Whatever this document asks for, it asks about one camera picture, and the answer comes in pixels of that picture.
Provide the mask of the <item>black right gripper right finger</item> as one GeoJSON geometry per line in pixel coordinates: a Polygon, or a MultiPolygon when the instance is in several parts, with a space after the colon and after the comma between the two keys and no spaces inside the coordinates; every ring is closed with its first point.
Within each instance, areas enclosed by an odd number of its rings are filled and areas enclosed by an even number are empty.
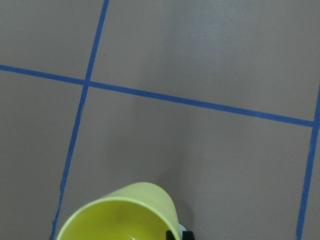
{"type": "Polygon", "coordinates": [[[183,231],[182,240],[195,240],[195,235],[192,231],[183,231]]]}

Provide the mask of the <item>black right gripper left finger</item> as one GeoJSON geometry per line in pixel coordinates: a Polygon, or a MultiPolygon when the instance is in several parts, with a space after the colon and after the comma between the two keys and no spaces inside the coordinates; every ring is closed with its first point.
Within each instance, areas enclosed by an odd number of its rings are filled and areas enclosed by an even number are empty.
{"type": "Polygon", "coordinates": [[[166,237],[166,240],[176,240],[175,236],[173,235],[173,233],[170,230],[168,230],[166,232],[165,237],[166,237]]]}

